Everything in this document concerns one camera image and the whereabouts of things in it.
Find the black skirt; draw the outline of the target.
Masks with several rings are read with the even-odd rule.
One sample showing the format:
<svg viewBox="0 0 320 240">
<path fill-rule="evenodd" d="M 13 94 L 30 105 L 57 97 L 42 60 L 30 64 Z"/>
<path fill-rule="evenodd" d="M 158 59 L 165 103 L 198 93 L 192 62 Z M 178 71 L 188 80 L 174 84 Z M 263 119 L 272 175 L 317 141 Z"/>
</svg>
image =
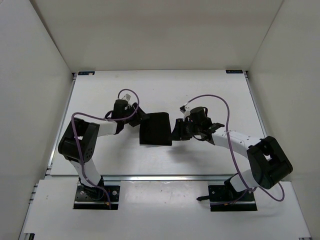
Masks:
<svg viewBox="0 0 320 240">
<path fill-rule="evenodd" d="M 167 112 L 147 114 L 147 118 L 140 123 L 139 144 L 155 146 L 172 145 L 170 117 Z"/>
</svg>

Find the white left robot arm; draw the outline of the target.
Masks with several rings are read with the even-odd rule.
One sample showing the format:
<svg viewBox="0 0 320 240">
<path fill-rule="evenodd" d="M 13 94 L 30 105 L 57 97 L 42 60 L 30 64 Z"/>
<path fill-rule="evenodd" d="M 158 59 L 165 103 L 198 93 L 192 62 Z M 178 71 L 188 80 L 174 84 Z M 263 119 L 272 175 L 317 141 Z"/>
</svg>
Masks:
<svg viewBox="0 0 320 240">
<path fill-rule="evenodd" d="M 69 161 L 78 173 L 82 190 L 94 201 L 108 198 L 103 177 L 98 173 L 93 155 L 99 137 L 119 134 L 126 124 L 131 127 L 140 125 L 150 117 L 135 102 L 117 99 L 113 110 L 99 118 L 76 112 L 65 130 L 58 152 Z"/>
</svg>

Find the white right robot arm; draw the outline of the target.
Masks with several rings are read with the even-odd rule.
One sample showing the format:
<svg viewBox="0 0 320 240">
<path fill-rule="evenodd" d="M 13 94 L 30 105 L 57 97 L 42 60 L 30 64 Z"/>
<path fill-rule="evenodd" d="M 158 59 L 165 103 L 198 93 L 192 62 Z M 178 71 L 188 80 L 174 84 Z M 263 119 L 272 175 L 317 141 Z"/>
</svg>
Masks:
<svg viewBox="0 0 320 240">
<path fill-rule="evenodd" d="M 183 105 L 180 111 L 183 118 L 176 119 L 172 140 L 195 138 L 228 149 L 233 159 L 239 154 L 248 160 L 248 170 L 240 171 L 236 165 L 236 174 L 224 182 L 224 195 L 229 200 L 235 201 L 257 188 L 267 191 L 293 172 L 291 162 L 274 137 L 252 137 L 230 130 L 227 124 L 213 123 L 206 107 L 190 109 Z"/>
</svg>

